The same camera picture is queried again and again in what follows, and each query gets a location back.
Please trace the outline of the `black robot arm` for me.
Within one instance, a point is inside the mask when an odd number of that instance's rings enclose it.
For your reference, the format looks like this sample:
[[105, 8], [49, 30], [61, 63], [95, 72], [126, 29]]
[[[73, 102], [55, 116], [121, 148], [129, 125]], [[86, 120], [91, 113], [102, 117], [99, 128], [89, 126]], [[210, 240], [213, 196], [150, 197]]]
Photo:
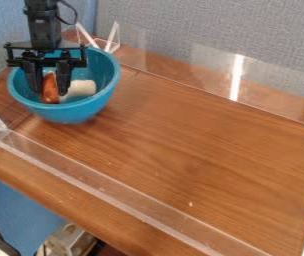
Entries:
[[30, 40], [6, 42], [6, 65], [22, 69], [30, 90], [42, 92], [42, 70], [55, 68], [55, 83], [59, 96], [67, 93], [71, 70], [85, 68], [86, 47], [69, 43], [61, 36], [61, 24], [74, 25], [77, 10], [65, 0], [23, 0]]

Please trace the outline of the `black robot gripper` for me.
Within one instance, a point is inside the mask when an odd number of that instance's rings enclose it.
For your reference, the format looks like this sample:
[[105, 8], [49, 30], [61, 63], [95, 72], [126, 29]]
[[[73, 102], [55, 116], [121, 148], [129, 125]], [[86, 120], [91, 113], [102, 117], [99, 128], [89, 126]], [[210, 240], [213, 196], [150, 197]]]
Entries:
[[59, 16], [58, 9], [23, 9], [29, 28], [29, 40], [7, 42], [6, 64], [21, 67], [30, 90], [39, 94], [42, 90], [42, 67], [55, 66], [58, 95], [67, 93], [70, 86], [70, 67], [85, 67], [85, 46], [67, 43], [61, 36], [61, 24], [74, 25]]

